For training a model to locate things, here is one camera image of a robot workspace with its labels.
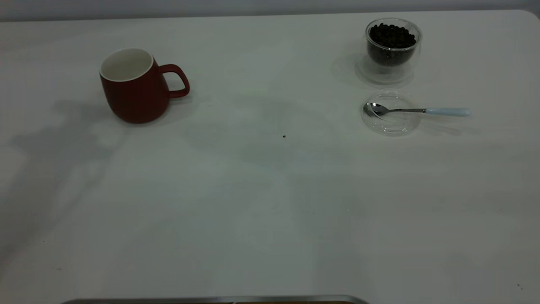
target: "wall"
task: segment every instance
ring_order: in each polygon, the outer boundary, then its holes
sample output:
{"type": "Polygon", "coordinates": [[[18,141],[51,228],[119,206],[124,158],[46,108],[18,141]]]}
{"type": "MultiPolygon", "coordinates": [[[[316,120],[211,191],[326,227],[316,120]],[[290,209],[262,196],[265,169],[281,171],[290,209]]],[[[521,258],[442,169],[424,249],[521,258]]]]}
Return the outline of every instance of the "wall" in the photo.
{"type": "Polygon", "coordinates": [[[0,21],[328,12],[521,9],[538,0],[2,0],[0,21]]]}

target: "white table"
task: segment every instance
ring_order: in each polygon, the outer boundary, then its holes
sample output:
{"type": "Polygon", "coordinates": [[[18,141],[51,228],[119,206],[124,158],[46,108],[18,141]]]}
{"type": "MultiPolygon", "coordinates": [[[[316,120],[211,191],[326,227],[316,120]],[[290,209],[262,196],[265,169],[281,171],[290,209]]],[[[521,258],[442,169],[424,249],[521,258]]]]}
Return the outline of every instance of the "white table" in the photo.
{"type": "Polygon", "coordinates": [[[2,23],[0,302],[538,303],[539,37],[524,11],[2,23]],[[379,87],[354,58],[383,16],[424,33],[398,87],[473,116],[360,123],[379,87]],[[125,47],[192,85],[150,125],[101,89],[125,47]]]}

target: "mug rim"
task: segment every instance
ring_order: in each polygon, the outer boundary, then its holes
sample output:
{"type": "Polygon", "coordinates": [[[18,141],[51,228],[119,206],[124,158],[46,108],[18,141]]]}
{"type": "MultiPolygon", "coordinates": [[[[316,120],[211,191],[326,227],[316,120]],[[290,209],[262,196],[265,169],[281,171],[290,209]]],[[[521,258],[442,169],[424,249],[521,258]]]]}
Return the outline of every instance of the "mug rim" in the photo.
{"type": "Polygon", "coordinates": [[[103,77],[104,79],[106,79],[107,81],[112,81],[112,82],[128,82],[128,81],[132,81],[132,80],[135,80],[137,78],[140,78],[142,77],[142,75],[146,74],[148,71],[150,71],[150,69],[152,68],[152,66],[154,65],[154,56],[152,56],[152,54],[145,50],[145,49],[141,49],[141,48],[125,48],[125,49],[119,49],[119,50],[116,50],[114,52],[112,52],[110,55],[107,56],[107,58],[105,58],[101,64],[101,66],[99,67],[99,75],[101,77],[103,77]],[[148,54],[150,56],[150,58],[152,59],[152,61],[150,62],[150,65],[148,66],[148,68],[142,72],[140,75],[136,76],[136,77],[133,77],[133,78],[129,78],[129,79],[126,79],[126,80],[112,80],[110,78],[107,78],[105,77],[105,75],[103,75],[103,65],[105,64],[105,62],[111,58],[114,54],[116,53],[119,53],[119,52],[123,52],[123,51],[128,51],[128,50],[139,50],[139,51],[143,51],[145,52],[146,54],[148,54]]]}

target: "spoon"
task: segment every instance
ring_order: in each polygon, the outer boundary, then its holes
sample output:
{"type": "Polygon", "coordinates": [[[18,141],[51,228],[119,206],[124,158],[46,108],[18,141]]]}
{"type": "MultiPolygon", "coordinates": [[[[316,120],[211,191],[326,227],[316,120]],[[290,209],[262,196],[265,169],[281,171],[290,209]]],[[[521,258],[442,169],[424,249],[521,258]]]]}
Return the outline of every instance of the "spoon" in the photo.
{"type": "Polygon", "coordinates": [[[415,113],[425,113],[430,115],[446,115],[446,116],[469,116],[471,115],[471,110],[467,108],[426,108],[426,109],[393,109],[389,110],[385,106],[374,103],[374,102],[368,102],[364,105],[364,111],[367,114],[370,114],[369,109],[373,111],[373,113],[383,116],[390,112],[415,112],[415,113]]]}

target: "glass bowl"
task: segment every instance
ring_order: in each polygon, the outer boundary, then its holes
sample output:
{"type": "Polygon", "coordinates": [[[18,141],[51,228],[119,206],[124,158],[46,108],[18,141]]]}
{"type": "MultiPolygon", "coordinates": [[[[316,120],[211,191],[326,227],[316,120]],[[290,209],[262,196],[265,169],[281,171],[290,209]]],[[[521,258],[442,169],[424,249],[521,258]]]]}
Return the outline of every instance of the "glass bowl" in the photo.
{"type": "Polygon", "coordinates": [[[416,105],[410,94],[396,89],[384,89],[371,95],[360,105],[360,116],[373,131],[388,135],[400,136],[411,133],[420,124],[420,113],[390,112],[379,116],[366,103],[375,102],[388,109],[415,109],[416,105]]]}
{"type": "Polygon", "coordinates": [[[358,67],[362,75],[374,82],[395,83],[412,74],[420,57],[422,31],[412,22],[399,18],[372,21],[366,27],[358,67]],[[369,32],[380,24],[402,27],[414,35],[416,43],[408,48],[388,48],[371,39],[369,32]]]}

